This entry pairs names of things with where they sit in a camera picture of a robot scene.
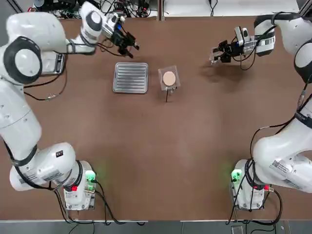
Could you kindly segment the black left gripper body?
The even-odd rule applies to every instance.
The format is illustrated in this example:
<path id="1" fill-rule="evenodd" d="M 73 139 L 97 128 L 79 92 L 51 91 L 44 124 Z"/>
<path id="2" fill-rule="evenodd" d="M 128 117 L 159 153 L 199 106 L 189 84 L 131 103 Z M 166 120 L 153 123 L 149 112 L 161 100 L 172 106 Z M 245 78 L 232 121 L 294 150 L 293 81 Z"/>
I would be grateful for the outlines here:
<path id="1" fill-rule="evenodd" d="M 113 45 L 120 48 L 126 48 L 129 46 L 128 36 L 119 29 L 116 29 L 113 32 L 113 34 L 110 37 L 110 41 L 113 43 Z"/>

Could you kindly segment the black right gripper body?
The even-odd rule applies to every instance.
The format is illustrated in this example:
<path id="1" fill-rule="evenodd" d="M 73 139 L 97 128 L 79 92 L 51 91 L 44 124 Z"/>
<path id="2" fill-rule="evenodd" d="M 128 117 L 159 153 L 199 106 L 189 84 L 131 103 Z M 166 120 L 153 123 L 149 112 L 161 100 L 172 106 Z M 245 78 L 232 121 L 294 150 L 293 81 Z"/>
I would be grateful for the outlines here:
<path id="1" fill-rule="evenodd" d="M 238 41 L 233 41 L 229 44 L 230 47 L 230 57 L 238 57 L 244 52 L 244 45 L 240 45 Z"/>

